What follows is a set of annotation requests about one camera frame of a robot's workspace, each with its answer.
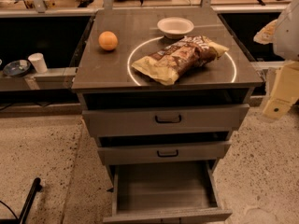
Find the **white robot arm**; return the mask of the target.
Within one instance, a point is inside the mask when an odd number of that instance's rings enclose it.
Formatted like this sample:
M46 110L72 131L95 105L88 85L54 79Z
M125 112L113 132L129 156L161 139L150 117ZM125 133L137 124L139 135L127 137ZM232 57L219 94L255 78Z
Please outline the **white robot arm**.
M263 45L272 43L274 53L284 59L263 101L263 115L278 120L299 100L299 0L292 0L253 40Z

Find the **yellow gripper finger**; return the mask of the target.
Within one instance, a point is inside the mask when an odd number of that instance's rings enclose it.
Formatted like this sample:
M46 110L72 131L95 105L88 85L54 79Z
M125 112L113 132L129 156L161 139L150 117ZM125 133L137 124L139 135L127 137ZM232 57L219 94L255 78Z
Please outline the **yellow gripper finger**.
M263 99L262 114L271 120L281 119L299 100L299 62L284 62L270 75Z
M254 37L253 41L262 45L270 44L273 42L277 21L270 21L262 28Z

